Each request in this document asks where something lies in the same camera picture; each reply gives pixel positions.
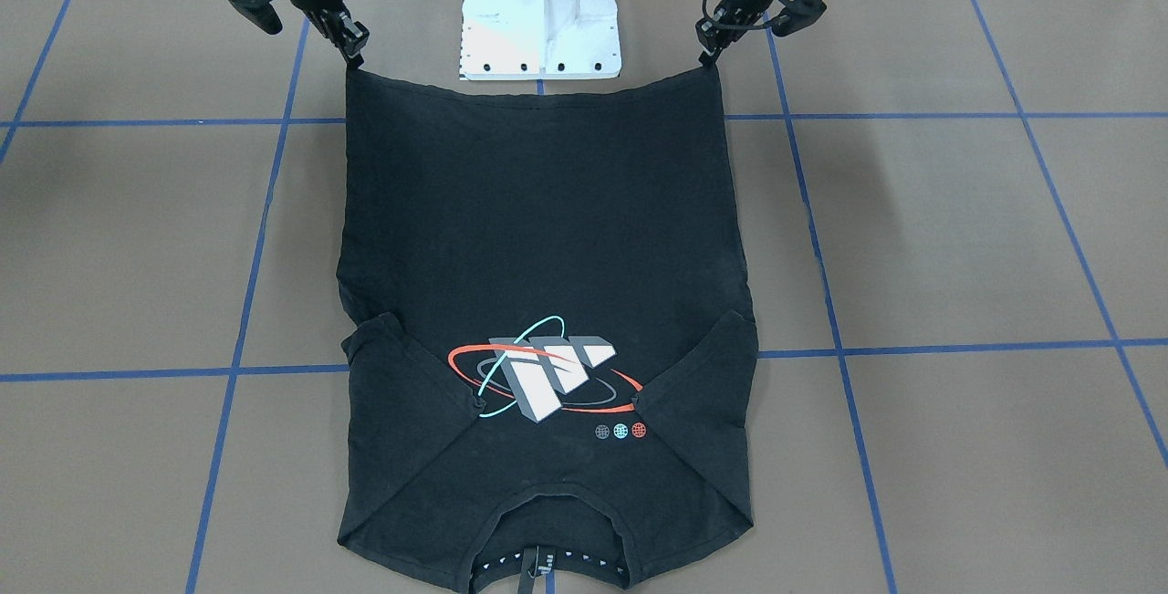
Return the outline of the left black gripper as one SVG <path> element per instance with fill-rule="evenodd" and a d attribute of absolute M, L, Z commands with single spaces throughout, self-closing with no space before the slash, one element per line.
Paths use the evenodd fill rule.
<path fill-rule="evenodd" d="M 695 32 L 702 53 L 698 65 L 709 68 L 725 53 L 726 48 L 738 41 L 744 29 L 764 29 L 760 18 L 776 0 L 721 0 L 721 19 L 702 18 L 695 25 Z"/>

